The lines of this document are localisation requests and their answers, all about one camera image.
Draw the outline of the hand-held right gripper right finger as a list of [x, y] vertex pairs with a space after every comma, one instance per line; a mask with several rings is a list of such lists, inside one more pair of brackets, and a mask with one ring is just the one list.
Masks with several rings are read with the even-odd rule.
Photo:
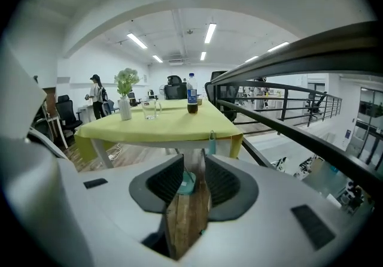
[[[326, 267], [351, 245], [370, 218], [367, 205], [351, 216], [288, 174], [224, 156], [210, 158], [250, 175], [259, 194], [238, 219], [209, 222], [180, 259], [183, 267]], [[319, 249], [292, 211], [303, 205], [335, 236]]]

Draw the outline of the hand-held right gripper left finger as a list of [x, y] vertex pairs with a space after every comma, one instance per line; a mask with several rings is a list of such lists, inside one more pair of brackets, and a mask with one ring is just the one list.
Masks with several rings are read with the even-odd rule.
[[170, 250], [166, 209], [182, 180], [183, 156], [79, 173], [59, 160], [61, 182], [86, 241], [91, 267], [179, 267]]

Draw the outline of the teal bin under table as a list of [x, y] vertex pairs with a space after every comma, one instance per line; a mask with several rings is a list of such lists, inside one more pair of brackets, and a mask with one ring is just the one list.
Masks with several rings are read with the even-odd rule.
[[177, 191], [179, 195], [192, 195], [196, 185], [196, 175], [189, 171], [183, 172], [183, 180]]

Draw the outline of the green tablecloth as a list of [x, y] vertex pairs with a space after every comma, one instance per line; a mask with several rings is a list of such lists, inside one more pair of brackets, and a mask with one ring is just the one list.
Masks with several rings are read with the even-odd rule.
[[120, 113], [108, 115], [82, 125], [74, 138], [85, 162], [97, 158], [92, 140], [98, 140], [105, 150], [115, 143], [168, 143], [207, 141], [211, 132], [215, 138], [229, 139], [229, 156], [236, 158], [243, 133], [212, 103], [204, 100], [196, 114], [187, 111], [186, 100], [160, 102], [163, 110], [155, 119], [145, 119], [140, 107], [132, 109], [132, 118], [123, 120]]

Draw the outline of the white ribbed vase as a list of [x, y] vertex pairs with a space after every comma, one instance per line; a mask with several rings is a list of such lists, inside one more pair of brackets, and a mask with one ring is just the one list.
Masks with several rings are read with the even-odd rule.
[[123, 121], [130, 120], [132, 118], [132, 113], [130, 109], [130, 102], [127, 96], [122, 96], [118, 101], [118, 107], [120, 110], [121, 119]]

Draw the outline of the clear glass mug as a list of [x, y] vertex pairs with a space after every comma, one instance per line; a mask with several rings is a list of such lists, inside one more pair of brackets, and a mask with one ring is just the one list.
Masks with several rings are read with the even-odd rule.
[[147, 120], [152, 120], [158, 117], [158, 115], [162, 112], [162, 105], [156, 99], [148, 99], [141, 102], [142, 111], [144, 113], [144, 117]]

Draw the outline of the black office chair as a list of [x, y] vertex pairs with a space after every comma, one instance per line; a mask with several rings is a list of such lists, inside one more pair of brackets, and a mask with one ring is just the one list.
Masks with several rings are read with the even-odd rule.
[[63, 131], [71, 131], [73, 134], [83, 124], [77, 119], [74, 113], [73, 101], [68, 95], [62, 95], [57, 98], [56, 111], [59, 115], [60, 126]]
[[186, 82], [182, 82], [182, 79], [177, 75], [170, 75], [167, 80], [168, 83], [164, 86], [165, 99], [187, 99]]

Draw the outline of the vase with green plant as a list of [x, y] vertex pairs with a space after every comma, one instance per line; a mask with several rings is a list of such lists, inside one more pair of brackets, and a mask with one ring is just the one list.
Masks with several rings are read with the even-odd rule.
[[117, 84], [117, 92], [122, 97], [126, 97], [132, 90], [132, 86], [138, 84], [139, 81], [140, 78], [137, 70], [131, 68], [125, 68], [114, 76], [114, 82]]

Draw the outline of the cola bottle with blue label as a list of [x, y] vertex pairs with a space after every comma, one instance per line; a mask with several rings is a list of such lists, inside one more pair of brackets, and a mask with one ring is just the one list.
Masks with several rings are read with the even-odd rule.
[[197, 81], [194, 73], [189, 73], [187, 79], [187, 111], [190, 114], [196, 114], [198, 112], [197, 104]]

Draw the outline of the ceiling tube lights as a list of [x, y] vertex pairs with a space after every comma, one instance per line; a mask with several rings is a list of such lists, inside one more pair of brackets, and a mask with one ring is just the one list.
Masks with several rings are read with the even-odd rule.
[[[91, 0], [29, 0], [38, 15], [65, 26]], [[140, 65], [207, 65], [219, 60], [240, 63], [255, 60], [271, 48], [297, 38], [291, 32], [258, 17], [221, 8], [149, 8], [116, 21], [75, 52], [78, 57], [101, 50], [110, 57]]]

